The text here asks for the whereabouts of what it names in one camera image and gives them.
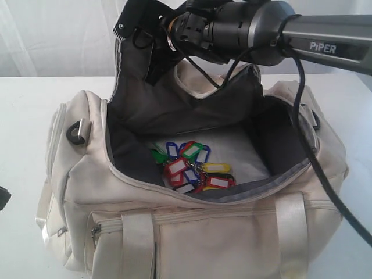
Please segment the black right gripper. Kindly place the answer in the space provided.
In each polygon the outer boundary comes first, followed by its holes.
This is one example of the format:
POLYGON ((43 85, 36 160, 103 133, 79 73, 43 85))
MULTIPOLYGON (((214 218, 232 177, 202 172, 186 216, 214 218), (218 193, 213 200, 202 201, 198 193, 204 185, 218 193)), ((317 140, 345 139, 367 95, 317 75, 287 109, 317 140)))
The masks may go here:
POLYGON ((168 71, 186 59, 208 81, 212 78, 191 58, 205 54, 203 32, 212 21, 212 8, 205 5, 148 5, 145 32, 151 38, 151 54, 145 81, 155 85, 168 71))

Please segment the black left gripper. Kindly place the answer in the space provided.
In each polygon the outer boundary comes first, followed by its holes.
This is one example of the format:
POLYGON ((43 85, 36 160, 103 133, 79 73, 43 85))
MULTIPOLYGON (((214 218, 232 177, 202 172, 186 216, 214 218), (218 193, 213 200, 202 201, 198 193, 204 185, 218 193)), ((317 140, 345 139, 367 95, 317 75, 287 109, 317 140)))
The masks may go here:
POLYGON ((11 198, 11 193, 4 187, 0 187, 0 210, 3 210, 11 198))

